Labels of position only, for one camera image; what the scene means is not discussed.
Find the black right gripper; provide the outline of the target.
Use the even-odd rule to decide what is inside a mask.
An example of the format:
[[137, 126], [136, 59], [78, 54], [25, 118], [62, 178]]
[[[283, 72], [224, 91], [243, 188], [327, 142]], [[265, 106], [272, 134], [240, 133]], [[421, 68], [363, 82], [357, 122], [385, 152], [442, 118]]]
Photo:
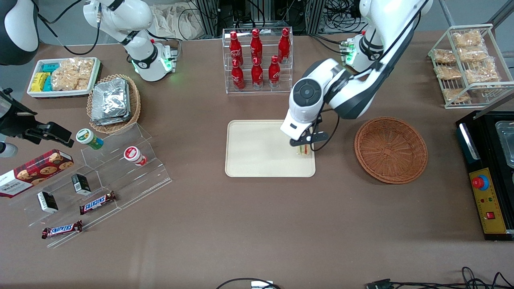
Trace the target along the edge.
[[55, 122], [39, 124], [35, 119], [36, 113], [11, 97], [12, 92], [11, 88], [1, 89], [1, 134], [24, 138], [36, 145], [42, 140], [51, 140], [66, 147], [74, 145], [72, 132]]

